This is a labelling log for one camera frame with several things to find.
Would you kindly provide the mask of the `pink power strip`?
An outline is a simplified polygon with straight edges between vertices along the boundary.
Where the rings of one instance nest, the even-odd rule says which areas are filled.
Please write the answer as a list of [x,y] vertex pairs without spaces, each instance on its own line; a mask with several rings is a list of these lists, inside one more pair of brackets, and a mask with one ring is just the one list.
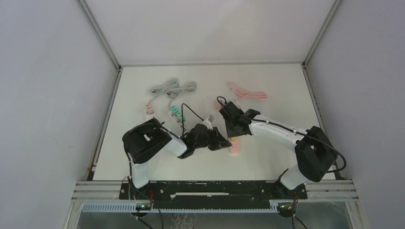
[[232,155],[236,155],[239,154],[240,152],[240,142],[239,139],[237,138],[237,140],[235,141],[230,141],[231,146],[229,147],[230,153]]

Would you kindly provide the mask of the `green charger plug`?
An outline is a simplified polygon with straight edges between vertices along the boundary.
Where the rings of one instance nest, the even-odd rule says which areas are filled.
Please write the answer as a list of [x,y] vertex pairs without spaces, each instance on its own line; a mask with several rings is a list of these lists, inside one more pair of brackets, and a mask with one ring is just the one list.
[[179,122],[184,122],[184,121],[185,121],[185,118],[184,118],[182,112],[177,112],[177,113],[176,113],[176,117],[177,117],[177,119],[179,120]]

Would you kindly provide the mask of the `teal charger plug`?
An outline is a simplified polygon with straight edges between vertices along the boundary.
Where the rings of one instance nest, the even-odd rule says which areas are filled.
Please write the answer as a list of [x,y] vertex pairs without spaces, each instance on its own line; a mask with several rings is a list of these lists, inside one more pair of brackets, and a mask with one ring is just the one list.
[[170,107],[170,109],[171,109],[171,111],[172,111],[172,113],[174,114],[174,115],[177,115],[180,111],[178,110],[178,107],[177,106],[175,106],[175,105],[172,105],[171,107]]

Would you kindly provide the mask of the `pink USB charger plug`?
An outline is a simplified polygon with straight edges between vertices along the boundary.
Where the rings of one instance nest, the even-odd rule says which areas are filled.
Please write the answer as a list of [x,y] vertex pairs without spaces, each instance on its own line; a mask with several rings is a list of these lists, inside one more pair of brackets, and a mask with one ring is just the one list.
[[147,103],[145,105],[145,109],[146,109],[146,113],[149,115],[153,115],[155,113],[151,103]]

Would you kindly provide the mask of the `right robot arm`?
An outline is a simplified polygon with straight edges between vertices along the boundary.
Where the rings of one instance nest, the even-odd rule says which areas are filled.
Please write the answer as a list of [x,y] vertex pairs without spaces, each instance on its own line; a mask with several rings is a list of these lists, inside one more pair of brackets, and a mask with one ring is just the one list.
[[333,172],[330,168],[339,157],[344,159],[317,126],[310,129],[287,126],[254,109],[243,112],[222,96],[217,97],[217,102],[229,138],[243,135],[265,137],[295,154],[296,165],[285,170],[276,181],[276,192],[281,198],[289,198],[298,186],[308,181],[320,182],[327,173]]

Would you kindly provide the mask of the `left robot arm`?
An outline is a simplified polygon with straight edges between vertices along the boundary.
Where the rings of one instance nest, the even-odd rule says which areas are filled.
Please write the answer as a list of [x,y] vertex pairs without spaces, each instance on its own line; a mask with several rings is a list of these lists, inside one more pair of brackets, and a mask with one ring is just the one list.
[[185,159],[193,155],[196,149],[216,151],[232,146],[208,119],[196,124],[184,135],[177,136],[158,119],[152,118],[127,131],[122,142],[129,162],[130,191],[138,199],[149,194],[148,162],[160,151],[169,151],[177,158]]

